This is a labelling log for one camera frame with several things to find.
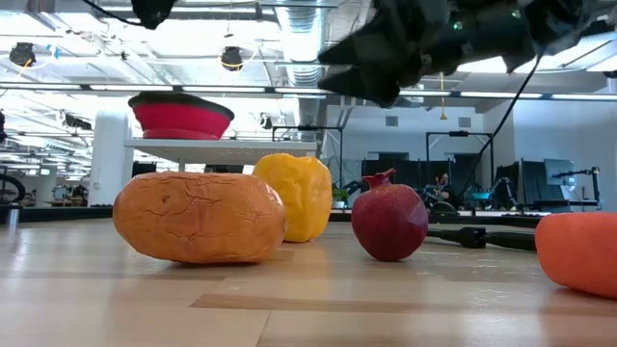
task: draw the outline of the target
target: yellow pepper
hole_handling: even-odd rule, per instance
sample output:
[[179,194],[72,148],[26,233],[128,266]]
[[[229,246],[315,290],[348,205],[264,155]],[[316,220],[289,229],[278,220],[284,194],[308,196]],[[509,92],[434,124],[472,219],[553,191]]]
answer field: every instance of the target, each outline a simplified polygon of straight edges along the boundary
[[317,158],[266,155],[253,174],[281,196],[288,223],[285,241],[306,242],[324,232],[332,209],[332,177]]

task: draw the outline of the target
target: red pomegranate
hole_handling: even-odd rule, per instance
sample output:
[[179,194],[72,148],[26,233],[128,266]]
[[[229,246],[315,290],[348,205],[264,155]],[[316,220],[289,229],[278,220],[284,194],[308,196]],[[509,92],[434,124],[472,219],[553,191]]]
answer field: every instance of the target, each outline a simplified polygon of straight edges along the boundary
[[398,261],[410,256],[428,232],[428,213],[416,192],[391,184],[394,169],[365,176],[369,191],[351,210],[351,226],[362,247],[375,259]]

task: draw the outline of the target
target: pipe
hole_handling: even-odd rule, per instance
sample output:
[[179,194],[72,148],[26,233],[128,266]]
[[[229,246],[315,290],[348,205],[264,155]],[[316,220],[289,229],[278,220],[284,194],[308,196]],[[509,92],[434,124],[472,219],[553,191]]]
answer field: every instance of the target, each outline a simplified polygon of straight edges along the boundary
[[[290,62],[315,62],[324,47],[326,11],[312,8],[276,8],[282,27],[282,54]],[[322,76],[322,67],[286,67],[287,77],[294,87],[314,88]],[[297,125],[316,124],[319,115],[319,99],[299,99]],[[300,133],[301,141],[315,141],[316,134]]]

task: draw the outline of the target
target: monitor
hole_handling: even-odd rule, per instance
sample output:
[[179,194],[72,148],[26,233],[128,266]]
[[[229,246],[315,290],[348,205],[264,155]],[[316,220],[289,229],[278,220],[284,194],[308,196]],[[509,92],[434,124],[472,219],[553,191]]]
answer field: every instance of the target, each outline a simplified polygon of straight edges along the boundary
[[573,175],[564,175],[575,170],[575,162],[572,160],[545,159],[544,165],[547,170],[547,184],[560,186],[577,186],[577,178]]

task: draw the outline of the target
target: person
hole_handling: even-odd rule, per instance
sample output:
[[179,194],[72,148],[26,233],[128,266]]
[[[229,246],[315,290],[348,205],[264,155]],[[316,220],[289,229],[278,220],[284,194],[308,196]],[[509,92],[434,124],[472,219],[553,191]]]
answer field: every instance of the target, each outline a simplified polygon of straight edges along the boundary
[[437,172],[437,175],[435,175],[435,185],[437,186],[435,189],[435,195],[442,197],[443,201],[456,207],[458,203],[456,203],[457,200],[454,194],[454,189],[450,186],[450,176],[447,171],[441,170]]

